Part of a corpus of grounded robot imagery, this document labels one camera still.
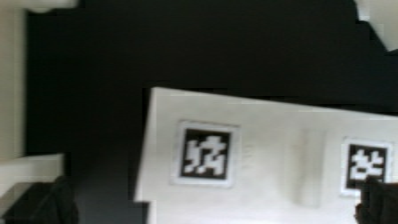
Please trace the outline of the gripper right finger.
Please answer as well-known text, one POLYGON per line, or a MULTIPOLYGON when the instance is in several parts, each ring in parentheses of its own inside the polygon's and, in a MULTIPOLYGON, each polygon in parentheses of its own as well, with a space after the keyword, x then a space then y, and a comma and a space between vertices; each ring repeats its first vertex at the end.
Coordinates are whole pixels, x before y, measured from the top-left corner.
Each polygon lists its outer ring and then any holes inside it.
POLYGON ((398 183, 366 178, 361 203, 355 206, 357 224, 398 224, 398 183))

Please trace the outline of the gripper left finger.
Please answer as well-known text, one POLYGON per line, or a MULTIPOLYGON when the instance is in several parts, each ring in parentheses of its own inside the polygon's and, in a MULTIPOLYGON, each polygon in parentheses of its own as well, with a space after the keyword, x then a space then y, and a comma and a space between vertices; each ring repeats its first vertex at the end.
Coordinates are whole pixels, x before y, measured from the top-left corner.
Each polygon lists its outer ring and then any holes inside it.
POLYGON ((18 183, 0 197, 0 224, 78 224, 69 179, 18 183))

